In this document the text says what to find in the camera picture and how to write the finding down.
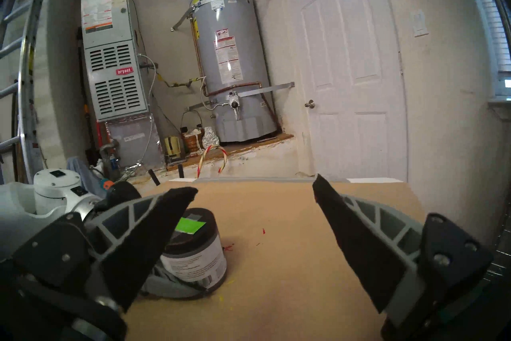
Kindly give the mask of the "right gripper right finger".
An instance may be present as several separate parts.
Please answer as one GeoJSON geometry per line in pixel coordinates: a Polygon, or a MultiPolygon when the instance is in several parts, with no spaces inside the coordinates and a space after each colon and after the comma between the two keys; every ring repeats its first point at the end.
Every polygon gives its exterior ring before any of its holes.
{"type": "Polygon", "coordinates": [[[494,259],[442,214],[419,223],[385,204],[340,194],[320,174],[313,193],[348,265],[391,326],[433,322],[480,283],[494,259]]]}

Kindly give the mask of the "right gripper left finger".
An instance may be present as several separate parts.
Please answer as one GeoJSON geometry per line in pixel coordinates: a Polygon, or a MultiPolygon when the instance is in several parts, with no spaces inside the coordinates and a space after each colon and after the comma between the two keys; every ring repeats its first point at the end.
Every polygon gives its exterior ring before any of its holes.
{"type": "Polygon", "coordinates": [[[118,204],[87,223],[69,213],[11,256],[27,293],[67,312],[104,297],[129,309],[198,190],[180,187],[118,204]]]}

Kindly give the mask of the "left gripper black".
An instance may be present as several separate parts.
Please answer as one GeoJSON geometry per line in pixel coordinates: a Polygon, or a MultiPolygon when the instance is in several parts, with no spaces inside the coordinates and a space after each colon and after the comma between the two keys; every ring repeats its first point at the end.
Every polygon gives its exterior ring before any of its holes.
{"type": "MultiPolygon", "coordinates": [[[[119,204],[141,198],[134,185],[127,181],[113,184],[107,191],[106,198],[94,205],[96,213],[105,212],[119,204]]],[[[197,282],[187,282],[168,272],[162,264],[156,264],[140,288],[140,294],[163,297],[167,299],[197,299],[207,295],[207,288],[197,282]]]]}

